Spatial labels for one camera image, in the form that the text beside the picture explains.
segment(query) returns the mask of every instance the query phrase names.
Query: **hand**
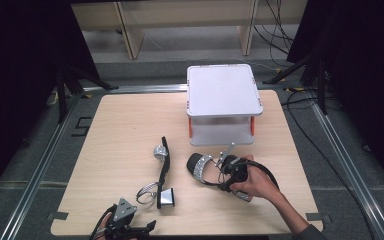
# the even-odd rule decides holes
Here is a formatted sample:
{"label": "hand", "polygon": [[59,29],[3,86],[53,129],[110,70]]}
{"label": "hand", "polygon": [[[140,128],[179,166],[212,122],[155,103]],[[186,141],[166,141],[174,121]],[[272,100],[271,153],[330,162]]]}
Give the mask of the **hand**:
{"label": "hand", "polygon": [[[243,158],[254,161],[252,155],[246,155]],[[265,198],[270,202],[275,201],[279,197],[280,191],[271,181],[266,173],[255,166],[247,165],[248,178],[245,182],[237,182],[230,185],[231,190],[242,190],[250,196]]]}
{"label": "hand", "polygon": [[[252,155],[247,155],[243,158],[254,161]],[[251,165],[247,165],[247,170],[247,180],[230,185],[231,190],[242,190],[250,194],[250,197],[255,196],[269,200],[279,211],[294,235],[298,235],[308,227],[308,222],[298,214],[265,172]]]}

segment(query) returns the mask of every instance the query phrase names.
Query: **black wire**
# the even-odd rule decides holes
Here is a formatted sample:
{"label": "black wire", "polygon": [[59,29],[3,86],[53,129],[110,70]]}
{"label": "black wire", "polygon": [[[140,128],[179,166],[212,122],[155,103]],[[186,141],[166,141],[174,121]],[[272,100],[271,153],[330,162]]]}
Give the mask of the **black wire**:
{"label": "black wire", "polygon": [[225,178],[225,174],[223,174],[222,172],[221,172],[221,169],[220,169],[220,172],[219,172],[219,177],[218,177],[218,182],[220,183],[220,184],[223,184],[223,183],[225,183],[226,182],[226,178]]}
{"label": "black wire", "polygon": [[263,28],[263,30],[267,33],[267,34],[270,34],[271,36],[273,37],[276,37],[276,38],[286,38],[290,41],[293,41],[294,39],[289,37],[289,36],[280,36],[280,35],[276,35],[276,34],[273,34],[272,32],[269,32],[269,30],[266,29],[266,27],[264,27],[264,25],[261,25],[261,27]]}
{"label": "black wire", "polygon": [[289,39],[288,35],[285,33],[285,31],[283,30],[283,27],[282,27],[282,22],[281,22],[281,18],[280,18],[280,9],[282,7],[282,1],[277,1],[277,15],[276,13],[274,12],[272,6],[270,5],[269,1],[266,0],[266,3],[267,3],[267,6],[269,7],[270,11],[272,12],[272,15],[273,15],[273,18],[276,20],[276,27],[275,27],[275,30],[272,34],[272,36],[275,34],[276,32],[276,28],[278,27],[280,32],[282,33],[282,36],[283,37],[283,40],[285,41],[286,39]]}
{"label": "black wire", "polygon": [[274,47],[274,48],[276,48],[277,50],[283,52],[284,54],[288,54],[287,51],[285,51],[285,50],[283,50],[282,48],[280,48],[279,46],[275,45],[275,44],[273,43],[273,41],[270,42],[267,38],[265,38],[265,37],[258,31],[258,29],[257,29],[256,26],[254,26],[254,29],[255,29],[255,31],[258,33],[258,35],[260,35],[260,37],[264,40],[264,42],[266,42],[268,45],[270,45],[270,47]]}
{"label": "black wire", "polygon": [[114,210],[115,210],[116,208],[117,208],[117,205],[114,204],[114,205],[112,205],[111,207],[109,207],[109,208],[104,212],[104,214],[102,214],[101,218],[98,220],[98,223],[96,223],[96,226],[95,226],[95,228],[93,229],[92,234],[90,234],[90,238],[89,238],[89,240],[95,240],[95,234],[96,234],[96,232],[98,231],[98,227],[99,227],[99,225],[101,225],[102,220],[104,220],[105,216],[106,216],[109,212],[114,212]]}
{"label": "black wire", "polygon": [[336,168],[333,166],[332,162],[327,158],[327,156],[321,151],[321,149],[316,145],[316,143],[311,140],[311,138],[307,135],[307,133],[304,131],[304,129],[301,127],[301,125],[298,123],[298,120],[295,118],[295,116],[292,114],[292,111],[289,107],[290,105],[290,100],[292,99],[292,96],[295,95],[296,93],[298,92],[293,92],[291,95],[289,95],[288,97],[288,100],[286,101],[286,107],[287,107],[287,110],[289,112],[289,114],[291,115],[292,119],[294,120],[295,124],[297,125],[297,127],[301,130],[301,132],[304,134],[304,136],[308,139],[308,141],[314,146],[314,148],[320,153],[320,155],[323,157],[323,159],[326,161],[326,163],[330,166],[330,168],[332,169],[332,171],[335,173],[335,175],[338,177],[338,179],[341,181],[342,185],[344,185],[344,187],[346,188],[346,190],[348,191],[348,193],[351,195],[351,197],[354,199],[355,203],[357,204],[362,216],[363,216],[363,219],[364,219],[364,222],[367,226],[367,229],[369,231],[369,234],[370,234],[370,237],[371,239],[375,239],[374,237],[374,234],[373,234],[373,230],[371,229],[370,227],[370,223],[369,223],[369,220],[367,218],[367,215],[365,214],[364,212],[364,208],[363,208],[363,205],[360,203],[360,201],[358,200],[357,196],[351,191],[351,189],[348,187],[347,183],[345,182],[345,180],[341,177],[341,175],[339,174],[339,172],[336,170]]}
{"label": "black wire", "polygon": [[[327,99],[336,99],[336,98],[335,98],[335,97],[326,97],[325,99],[327,100]],[[311,101],[311,102],[313,102],[314,100],[317,100],[317,97],[303,98],[303,99],[299,99],[299,100],[292,101],[292,102],[281,103],[280,105],[281,105],[281,106],[286,106],[286,105],[288,105],[288,104],[300,103],[300,102],[306,102],[306,101]]]}

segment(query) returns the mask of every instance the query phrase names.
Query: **white box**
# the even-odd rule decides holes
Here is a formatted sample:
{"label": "white box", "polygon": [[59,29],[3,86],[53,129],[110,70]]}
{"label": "white box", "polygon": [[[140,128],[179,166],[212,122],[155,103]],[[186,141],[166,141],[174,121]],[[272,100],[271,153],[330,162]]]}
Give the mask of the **white box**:
{"label": "white box", "polygon": [[191,66],[187,78],[192,145],[254,142],[254,116],[263,105],[249,65]]}

